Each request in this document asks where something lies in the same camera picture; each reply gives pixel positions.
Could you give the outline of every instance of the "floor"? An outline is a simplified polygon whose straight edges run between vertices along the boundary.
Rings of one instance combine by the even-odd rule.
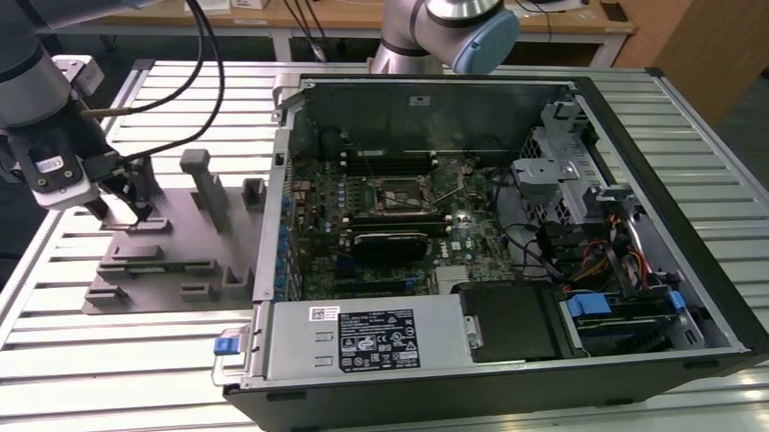
[[[122,37],[117,40],[118,50],[107,51],[103,42],[94,36],[66,36],[59,41],[48,40],[46,46],[52,53],[93,55],[107,76],[99,92],[89,100],[91,107],[105,107],[113,102],[126,80],[135,59],[179,59],[197,57],[198,45],[189,37]],[[329,44],[332,61],[362,62],[377,51],[376,40],[342,40]],[[311,50],[303,40],[293,41],[294,58],[313,61]],[[266,38],[222,38],[222,56],[226,60],[275,60],[271,42]],[[729,116],[716,127],[716,132],[743,159],[751,171],[769,187],[769,79],[759,78],[751,91],[735,107]],[[30,189],[22,184],[0,182],[0,288],[16,266],[16,262],[40,222],[44,211],[35,205]]]

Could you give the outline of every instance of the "blue plastic tab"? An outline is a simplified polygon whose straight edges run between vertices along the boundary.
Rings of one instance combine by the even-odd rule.
[[[612,313],[607,296],[600,293],[577,294],[566,301],[569,314],[573,317]]]
[[[673,307],[676,308],[676,311],[684,311],[687,309],[687,302],[684,301],[684,296],[681,295],[681,293],[679,291],[672,291],[668,293],[668,297],[673,302]]]
[[[238,337],[217,337],[214,342],[214,354],[217,356],[237,356],[241,354]]]
[[[281,291],[286,287],[286,276],[275,276],[275,290]]]

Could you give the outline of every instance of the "green circuit board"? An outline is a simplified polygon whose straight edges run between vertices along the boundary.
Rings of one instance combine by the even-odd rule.
[[[496,188],[488,177],[492,168],[468,174],[462,171],[464,161],[462,156],[438,157],[438,167],[418,179],[349,176],[333,163],[302,158],[295,161],[294,232],[298,233],[303,300],[349,297],[338,293],[340,284],[388,281],[410,281],[408,294],[437,294],[434,270],[438,266],[466,266],[472,281],[513,278],[513,262],[502,245],[497,214],[489,209]],[[396,189],[409,190],[410,181],[428,197],[426,210],[450,215],[449,229],[442,237],[430,236],[421,261],[400,266],[357,265],[345,253],[345,240],[350,238],[344,228],[345,218],[381,211],[377,187],[381,190],[388,184],[396,184]],[[408,194],[394,196],[400,200],[390,203],[394,210],[409,212],[416,201]],[[348,274],[341,275],[341,268]]]

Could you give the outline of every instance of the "power supply label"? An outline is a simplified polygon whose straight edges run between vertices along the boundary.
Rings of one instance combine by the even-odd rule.
[[[340,368],[345,373],[420,367],[414,310],[340,314]]]

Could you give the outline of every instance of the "gray stand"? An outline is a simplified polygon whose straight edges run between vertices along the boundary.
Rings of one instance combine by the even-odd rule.
[[[187,156],[197,165],[191,173]],[[182,158],[198,190],[166,190],[153,200],[159,217],[114,234],[85,313],[251,307],[265,184],[249,179],[242,188],[223,188],[209,172],[207,155],[199,156]]]

